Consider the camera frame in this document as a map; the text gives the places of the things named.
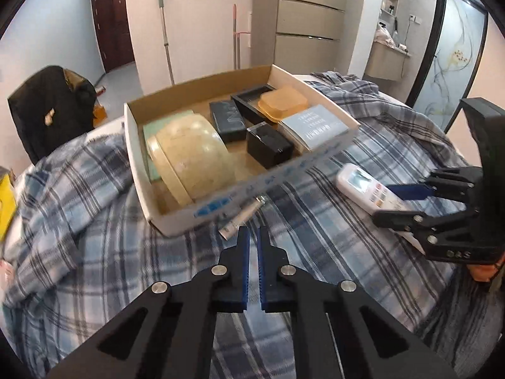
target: brown door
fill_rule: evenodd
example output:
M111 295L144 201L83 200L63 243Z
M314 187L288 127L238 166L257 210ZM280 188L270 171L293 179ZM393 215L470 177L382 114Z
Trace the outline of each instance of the brown door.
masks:
M105 72L135 61L125 0L92 0L98 46Z

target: gray floor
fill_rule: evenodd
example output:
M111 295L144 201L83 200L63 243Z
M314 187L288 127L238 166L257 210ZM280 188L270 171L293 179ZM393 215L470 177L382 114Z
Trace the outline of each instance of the gray floor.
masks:
M111 121L123 115L123 105L143 96L135 63L123 65L107 73L98 86L107 90L98 97L98 102L107 111L107 119Z

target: metal screw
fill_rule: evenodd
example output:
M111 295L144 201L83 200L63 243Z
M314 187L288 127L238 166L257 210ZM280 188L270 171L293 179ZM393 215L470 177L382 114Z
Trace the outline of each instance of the metal screw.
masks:
M224 265L216 265L212 267L213 275L221 276L224 275L226 272L228 272L228 268L226 268L226 266Z
M344 280L340 282L340 288L346 292L354 292L356 290L356 284L351 280Z
M281 267L281 273L286 276L292 276L296 273L296 268L293 265L284 265Z
M164 293L168 289L168 285L165 282L156 282L152 284L151 289L154 293Z

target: bed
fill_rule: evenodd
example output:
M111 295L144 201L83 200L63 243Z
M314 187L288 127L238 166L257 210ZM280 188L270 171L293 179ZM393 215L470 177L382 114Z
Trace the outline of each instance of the bed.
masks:
M375 84L333 72L310 79L362 126L345 152L269 191L249 221L248 310L219 315L210 377L295 377L288 318L259 309L253 270L260 225L291 263L327 282L358 281L460 377L470 377L498 342L502 294L486 293L465 267L426 261L404 239L376 228L333 183L348 162L398 184L464 160L429 119L384 97ZM2 301L2 330L37 377L152 283L187 281L234 244L219 236L222 220L176 238L157 233L142 215L121 121L92 137L68 143L26 173L3 250L17 271ZM437 198L416 205L431 215L461 209Z

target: orange object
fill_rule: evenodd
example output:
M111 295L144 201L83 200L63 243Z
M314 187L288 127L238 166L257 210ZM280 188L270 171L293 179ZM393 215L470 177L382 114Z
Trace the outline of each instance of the orange object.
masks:
M270 121L278 123L309 108L309 102L294 88L286 86L261 94L258 108Z
M102 121L107 118L107 112L103 106L97 103L93 108L93 116L93 127L96 128Z
M503 262L505 261L505 253L500 260L494 265L467 265L472 278L477 282L490 282L491 278L500 271Z

